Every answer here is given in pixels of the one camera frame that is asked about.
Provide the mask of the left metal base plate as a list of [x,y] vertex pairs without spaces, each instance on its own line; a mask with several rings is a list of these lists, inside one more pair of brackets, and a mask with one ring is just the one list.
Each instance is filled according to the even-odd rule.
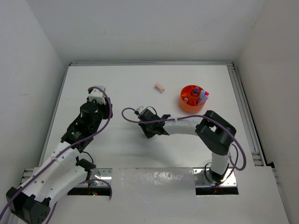
[[96,168],[90,171],[90,174],[88,176],[88,180],[93,179],[93,181],[91,181],[91,183],[89,182],[81,183],[78,185],[78,187],[87,187],[88,184],[90,185],[90,187],[96,187],[96,188],[107,187],[107,184],[100,180],[104,180],[107,183],[111,184],[112,172],[113,172],[112,168]]

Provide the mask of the pink mini stapler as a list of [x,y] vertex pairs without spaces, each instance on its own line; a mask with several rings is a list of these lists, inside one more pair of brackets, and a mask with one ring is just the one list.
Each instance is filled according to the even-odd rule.
[[164,90],[165,90],[165,88],[164,88],[161,84],[159,84],[159,83],[155,83],[154,88],[155,88],[159,93],[163,93]]

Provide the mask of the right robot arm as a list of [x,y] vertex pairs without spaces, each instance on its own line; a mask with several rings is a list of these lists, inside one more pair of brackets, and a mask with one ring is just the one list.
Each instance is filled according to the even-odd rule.
[[187,118],[175,120],[169,114],[162,117],[144,109],[138,115],[145,136],[149,139],[155,135],[187,134],[198,136],[212,152],[210,176],[214,182],[220,183],[228,169],[229,147],[233,142],[236,129],[216,112],[208,110],[205,118]]

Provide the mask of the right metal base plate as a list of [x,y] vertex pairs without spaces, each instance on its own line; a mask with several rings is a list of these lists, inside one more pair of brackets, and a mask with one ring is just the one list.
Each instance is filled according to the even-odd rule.
[[218,184],[215,180],[212,179],[209,174],[209,167],[207,168],[194,168],[194,181],[195,187],[197,188],[208,188],[213,187],[214,185],[219,185],[219,187],[237,187],[237,180],[235,177],[235,172],[232,171],[232,168],[228,168],[226,174],[221,180],[221,184]]

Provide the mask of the light blue marker cap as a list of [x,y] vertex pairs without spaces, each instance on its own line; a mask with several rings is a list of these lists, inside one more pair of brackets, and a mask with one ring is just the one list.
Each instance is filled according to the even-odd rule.
[[199,98],[202,99],[204,96],[205,96],[205,91],[204,91],[204,90],[201,90],[201,91],[200,91]]

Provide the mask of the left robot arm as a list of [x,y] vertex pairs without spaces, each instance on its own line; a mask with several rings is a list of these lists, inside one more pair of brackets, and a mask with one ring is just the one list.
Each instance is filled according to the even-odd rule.
[[109,122],[112,116],[109,97],[88,97],[50,157],[23,184],[7,191],[1,215],[10,210],[27,224],[48,223],[58,200],[76,185],[89,181],[96,166],[78,157],[104,130],[102,120]]

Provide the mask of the light pink highlighter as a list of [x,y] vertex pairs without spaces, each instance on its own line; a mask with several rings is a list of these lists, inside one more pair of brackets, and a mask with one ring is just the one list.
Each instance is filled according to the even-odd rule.
[[208,100],[208,96],[205,95],[197,104],[197,106],[205,104],[205,102]]

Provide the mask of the orange round divided container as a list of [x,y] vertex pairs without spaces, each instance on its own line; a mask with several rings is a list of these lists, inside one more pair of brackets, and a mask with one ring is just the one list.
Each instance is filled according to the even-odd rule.
[[[199,95],[197,97],[193,97],[192,93],[195,89],[197,85],[188,85],[188,86],[185,86],[181,92],[180,92],[180,96],[179,96],[179,106],[180,108],[184,111],[184,112],[187,112],[187,113],[190,113],[190,114],[196,114],[198,113],[204,106],[203,105],[200,105],[200,106],[197,106],[198,102],[201,100],[199,98],[199,95],[200,95],[200,91],[201,90],[204,90],[203,88],[201,88],[199,86]],[[184,99],[185,98],[188,98],[188,102],[185,103],[184,102]]]

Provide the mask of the metal base plate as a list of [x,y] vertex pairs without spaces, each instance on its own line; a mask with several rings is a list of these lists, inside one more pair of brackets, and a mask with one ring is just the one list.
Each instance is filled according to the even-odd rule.
[[232,168],[228,168],[226,174],[221,180],[221,184],[218,184],[215,180],[212,179],[209,174],[209,167],[207,168],[194,168],[194,181],[195,187],[197,188],[208,188],[213,187],[214,185],[219,185],[219,187],[237,187],[237,180],[235,177],[235,172],[232,171]]
[[90,171],[90,174],[88,176],[88,180],[93,179],[93,181],[91,181],[91,183],[89,182],[81,183],[78,185],[78,187],[87,187],[88,184],[90,185],[90,187],[96,187],[96,188],[107,187],[107,184],[100,180],[104,180],[107,183],[111,184],[112,172],[113,172],[112,168],[96,168]]

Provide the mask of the small blue-capped clear bottle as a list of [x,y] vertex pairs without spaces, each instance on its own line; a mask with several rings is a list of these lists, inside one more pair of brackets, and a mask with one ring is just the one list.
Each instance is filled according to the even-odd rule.
[[199,87],[196,86],[193,93],[192,93],[193,97],[197,97],[199,95]]

